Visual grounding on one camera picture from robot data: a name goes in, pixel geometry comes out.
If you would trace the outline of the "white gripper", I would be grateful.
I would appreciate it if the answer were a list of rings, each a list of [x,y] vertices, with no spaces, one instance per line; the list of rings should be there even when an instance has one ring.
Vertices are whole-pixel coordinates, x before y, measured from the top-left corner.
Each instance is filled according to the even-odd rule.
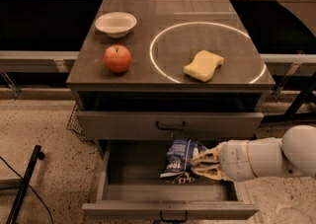
[[[191,159],[192,171],[198,176],[216,181],[244,182],[253,179],[255,175],[248,157],[248,143],[248,140],[229,140],[223,142],[220,148],[214,147],[194,154]]]

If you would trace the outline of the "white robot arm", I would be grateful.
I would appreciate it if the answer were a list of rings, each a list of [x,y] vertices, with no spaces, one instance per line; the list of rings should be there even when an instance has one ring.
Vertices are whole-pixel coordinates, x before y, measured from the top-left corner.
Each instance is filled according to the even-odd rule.
[[[316,178],[316,128],[297,125],[282,138],[229,140],[191,160],[192,171],[212,180],[244,182],[261,177]]]

